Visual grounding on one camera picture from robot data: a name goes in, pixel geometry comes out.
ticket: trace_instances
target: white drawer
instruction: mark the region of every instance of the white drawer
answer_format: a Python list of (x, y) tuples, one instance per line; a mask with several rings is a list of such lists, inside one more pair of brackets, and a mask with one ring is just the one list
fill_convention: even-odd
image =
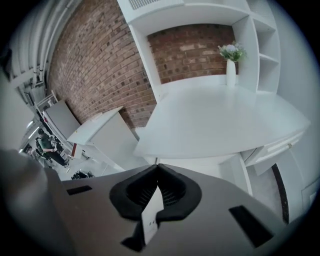
[(255, 165), (290, 149), (300, 140), (304, 132), (301, 131), (277, 142), (256, 148), (247, 159), (244, 158), (245, 166)]

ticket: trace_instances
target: white wall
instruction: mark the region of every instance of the white wall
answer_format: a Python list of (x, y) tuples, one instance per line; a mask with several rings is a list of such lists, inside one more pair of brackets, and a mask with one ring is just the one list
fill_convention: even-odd
[(27, 125), (33, 118), (34, 113), (10, 86), (0, 68), (0, 148), (19, 150)]
[(270, 5), (278, 29), (281, 70), (278, 95), (311, 122), (292, 148), (305, 187), (320, 176), (320, 70), (308, 41), (278, 4)]

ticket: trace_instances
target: white card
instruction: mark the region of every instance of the white card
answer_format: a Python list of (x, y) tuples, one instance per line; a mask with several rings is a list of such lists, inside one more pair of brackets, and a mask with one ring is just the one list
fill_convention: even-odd
[(158, 212), (164, 209), (164, 201), (162, 198), (161, 191), (159, 187), (156, 187), (156, 190), (151, 197), (149, 203), (143, 210), (142, 217), (142, 226), (144, 233), (144, 242), (147, 245), (152, 237), (156, 234), (158, 230), (158, 225), (156, 222), (156, 215)]

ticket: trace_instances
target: shelving unit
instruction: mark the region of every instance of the shelving unit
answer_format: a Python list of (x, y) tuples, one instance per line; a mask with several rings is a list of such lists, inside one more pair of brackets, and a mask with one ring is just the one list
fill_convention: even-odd
[(235, 40), (245, 51), (246, 58), (239, 62), (238, 84), (256, 92), (259, 79), (258, 38), (253, 19), (247, 16), (232, 25)]
[[(276, 93), (280, 76), (280, 42), (267, 0), (158, 0), (133, 9), (129, 0), (118, 0), (130, 27), (155, 99), (168, 94), (161, 84), (148, 35), (191, 24), (232, 26), (235, 40), (247, 52), (239, 62), (238, 86), (254, 93)], [(201, 84), (221, 85), (223, 77), (202, 76)]]

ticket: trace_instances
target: person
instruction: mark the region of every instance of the person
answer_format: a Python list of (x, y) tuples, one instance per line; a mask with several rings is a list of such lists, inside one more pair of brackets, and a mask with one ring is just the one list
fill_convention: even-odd
[(32, 148), (32, 146), (29, 146), (28, 149), (27, 149), (27, 154), (29, 156), (31, 156), (34, 160), (39, 160), (40, 158), (40, 155), (36, 152), (35, 149)]
[(29, 146), (29, 148), (27, 150), (27, 154), (29, 156), (31, 156), (34, 160), (38, 161), (41, 164), (42, 167), (44, 167), (44, 168), (52, 168), (47, 163), (47, 161), (50, 161), (50, 163), (52, 163), (52, 161), (49, 158), (43, 157), (37, 148), (32, 148), (32, 146)]
[(38, 130), (38, 134), (41, 139), (38, 140), (43, 152), (53, 160), (55, 160), (58, 164), (63, 167), (68, 167), (69, 164), (65, 162), (65, 160), (61, 157), (61, 155), (57, 152), (57, 150), (52, 146), (50, 137), (44, 132), (43, 129)]

